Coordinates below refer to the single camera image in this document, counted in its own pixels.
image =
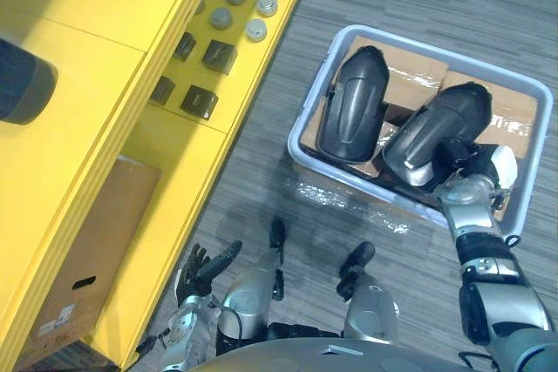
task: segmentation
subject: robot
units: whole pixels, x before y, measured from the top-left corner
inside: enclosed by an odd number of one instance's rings
[[[461,264],[464,334],[486,349],[501,372],[556,371],[555,325],[493,217],[494,207],[516,177],[509,147],[483,145],[434,194]],[[232,262],[242,244],[234,243],[212,260],[203,249],[194,248],[176,281],[179,310],[169,322],[161,371],[471,370],[397,345],[397,306],[388,289],[364,271],[374,255],[374,246],[367,242],[339,269],[337,292],[350,301],[342,335],[300,325],[269,325],[271,302],[282,298],[284,241],[284,225],[274,220],[269,251],[236,279],[222,303],[211,294],[211,280]],[[215,308],[221,309],[218,316],[212,314],[219,312]],[[209,359],[212,328],[217,329],[218,356]]]

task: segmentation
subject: cable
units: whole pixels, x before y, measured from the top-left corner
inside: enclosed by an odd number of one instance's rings
[[[225,307],[224,305],[221,304],[220,308],[223,311],[228,311],[229,313],[234,315],[235,319],[238,321],[238,340],[236,341],[236,348],[239,348],[241,346],[241,340],[242,340],[242,320],[241,320],[241,317],[231,307]]]
[[[459,358],[463,361],[463,363],[465,363],[465,365],[469,369],[474,369],[474,368],[473,365],[471,364],[471,361],[469,361],[467,357],[478,357],[480,359],[487,359],[488,361],[491,361],[492,367],[495,368],[498,372],[500,372],[500,367],[498,366],[498,363],[496,363],[494,358],[490,355],[486,355],[484,353],[478,353],[478,352],[459,352],[457,356],[459,356]]]

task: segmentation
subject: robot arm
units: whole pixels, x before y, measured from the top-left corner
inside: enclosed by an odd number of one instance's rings
[[[488,145],[437,191],[461,263],[463,332],[485,346],[502,372],[555,370],[558,334],[493,217],[493,203],[511,187],[511,149]]]

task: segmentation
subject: yellow table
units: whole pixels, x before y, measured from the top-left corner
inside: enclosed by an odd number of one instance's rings
[[[296,0],[279,0],[267,38],[243,36],[255,0],[230,7],[234,24],[213,30],[224,0],[0,0],[0,37],[51,62],[58,83],[29,125],[0,122],[0,367],[17,359],[71,242],[122,152],[163,177],[119,270],[97,328],[85,341],[121,368],[135,348],[204,199],[233,143]],[[197,45],[170,59],[187,30]],[[230,75],[201,57],[211,38],[235,44]],[[161,73],[177,84],[165,107],[146,102]],[[180,109],[189,85],[219,96],[209,121]]]

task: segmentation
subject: black object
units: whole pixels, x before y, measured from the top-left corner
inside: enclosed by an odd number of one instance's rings
[[[234,45],[212,39],[201,61],[210,70],[229,74],[237,54]]]
[[[268,331],[266,334],[267,340],[278,340],[278,339],[296,339],[304,337],[328,337],[335,338],[340,337],[337,333],[332,333],[330,331],[320,330],[316,327],[303,326],[301,324],[283,324],[281,322],[272,322],[269,324]]]
[[[0,120],[27,124],[51,99],[56,68],[0,39]]]
[[[469,357],[477,357],[479,359],[486,359],[488,361],[491,361],[490,367],[495,372],[500,372],[500,368],[498,367],[498,364],[494,361],[494,359],[490,355],[486,355],[484,353],[477,353],[477,352],[459,352],[457,354],[457,356],[459,356],[459,358],[463,361],[463,363],[465,363],[465,365],[469,369],[474,369],[474,368],[473,368],[473,365],[471,364],[471,362],[469,361],[468,358]]]
[[[459,289],[459,307],[461,309],[461,327],[473,344],[486,346],[490,342],[487,312],[474,283],[463,285]]]
[[[349,270],[358,267],[361,271],[376,254],[376,248],[369,241],[363,241],[347,256],[339,268],[339,278],[343,279]]]
[[[157,85],[155,86],[155,89],[153,89],[153,93],[151,94],[149,100],[156,104],[164,106],[170,98],[174,86],[175,84],[170,78],[161,76],[159,81],[157,82]]]
[[[233,262],[241,248],[242,242],[237,240],[223,253],[210,259],[205,247],[195,244],[176,283],[178,306],[190,295],[211,294],[211,282]]]
[[[284,246],[287,239],[287,228],[285,223],[279,217],[275,217],[271,221],[271,229],[269,230],[269,247],[278,248],[280,252],[281,264],[285,258]]]
[[[443,90],[399,128],[382,149],[387,172],[400,184],[431,192],[455,171],[446,139],[469,146],[490,124],[492,96],[473,82]]]
[[[323,156],[342,164],[371,159],[387,108],[383,100],[389,78],[382,51],[372,46],[343,64],[317,134],[316,148]]]
[[[285,297],[285,280],[281,269],[276,269],[276,281],[273,284],[273,300],[282,301]]]
[[[463,169],[462,176],[466,178],[471,174],[481,173],[487,176],[497,187],[500,187],[500,176],[492,161],[494,151],[499,146],[497,144],[479,145],[479,150],[467,162]]]
[[[192,85],[180,108],[196,117],[209,119],[218,99],[212,91]]]
[[[180,61],[186,61],[190,52],[195,47],[195,38],[189,32],[184,32],[182,38],[180,39],[176,49],[174,50],[173,57],[179,59]]]
[[[369,241],[363,241],[350,252],[339,268],[339,278],[341,280],[337,284],[336,291],[345,301],[348,301],[355,294],[357,280],[364,273],[364,268],[372,260],[375,253],[374,245]]]
[[[211,283],[214,278],[219,276],[233,262],[241,248],[242,242],[240,240],[235,241],[223,253],[204,264],[196,275],[196,280],[198,282]]]
[[[251,339],[234,339],[232,337],[228,337],[224,335],[219,328],[217,328],[217,336],[215,337],[215,353],[220,356],[231,350],[235,350],[237,348],[243,348],[244,346],[249,346],[250,344],[258,343],[258,342],[265,342],[267,329],[264,328],[259,335],[255,335]]]

